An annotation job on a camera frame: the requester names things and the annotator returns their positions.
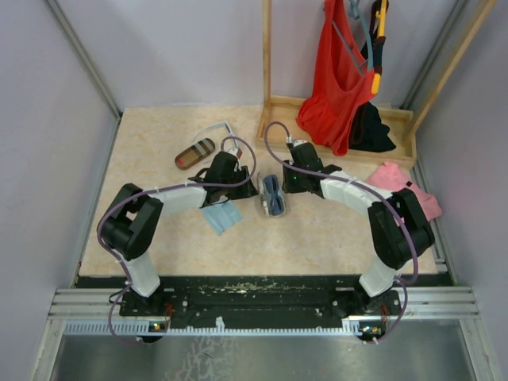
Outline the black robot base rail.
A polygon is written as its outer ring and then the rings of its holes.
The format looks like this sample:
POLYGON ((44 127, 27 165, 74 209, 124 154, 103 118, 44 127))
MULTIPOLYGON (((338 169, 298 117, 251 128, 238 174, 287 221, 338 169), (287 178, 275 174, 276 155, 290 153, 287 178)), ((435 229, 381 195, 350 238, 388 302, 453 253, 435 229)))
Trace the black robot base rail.
POLYGON ((168 320, 172 330, 290 332, 342 329, 353 318, 449 317, 463 297, 448 276, 421 275, 413 286, 395 284, 377 297, 356 275, 164 276, 153 296, 122 291, 120 277, 81 277, 57 301, 77 315, 168 320))

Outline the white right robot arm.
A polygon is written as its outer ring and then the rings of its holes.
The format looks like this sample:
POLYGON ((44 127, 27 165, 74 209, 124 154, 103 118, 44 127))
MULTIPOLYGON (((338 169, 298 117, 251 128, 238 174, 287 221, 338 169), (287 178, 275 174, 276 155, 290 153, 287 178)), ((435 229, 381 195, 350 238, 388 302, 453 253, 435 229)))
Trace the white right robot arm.
POLYGON ((435 242, 416 194, 407 188, 384 190, 350 176, 341 167, 325 166, 306 140, 288 142, 287 147, 291 157, 283 162, 285 193, 315 194, 368 219, 377 258, 360 276, 354 302, 360 312, 373 314, 406 264, 417 264, 418 257, 435 242))

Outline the plaid brown glasses case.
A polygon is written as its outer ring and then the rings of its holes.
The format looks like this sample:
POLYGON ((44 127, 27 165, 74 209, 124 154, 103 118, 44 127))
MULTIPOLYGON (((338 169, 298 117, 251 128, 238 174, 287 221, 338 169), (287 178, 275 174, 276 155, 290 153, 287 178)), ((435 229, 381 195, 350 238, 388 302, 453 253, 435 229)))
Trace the plaid brown glasses case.
POLYGON ((179 170, 188 170, 214 153, 215 148, 210 138, 199 140, 175 157, 175 165, 179 170))

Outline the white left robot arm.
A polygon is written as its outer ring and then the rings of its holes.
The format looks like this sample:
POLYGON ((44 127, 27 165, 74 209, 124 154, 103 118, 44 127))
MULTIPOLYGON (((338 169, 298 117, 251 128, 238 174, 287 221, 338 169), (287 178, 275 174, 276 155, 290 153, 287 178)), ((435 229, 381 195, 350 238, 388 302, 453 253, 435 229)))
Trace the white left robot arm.
POLYGON ((162 213, 178 213, 258 195, 246 165, 239 164, 240 150, 220 151, 208 168, 185 183, 159 190, 143 190, 126 183, 118 191, 97 227, 99 244, 112 253, 127 277, 145 313, 159 313, 165 296, 158 291, 160 277, 148 254, 162 213))

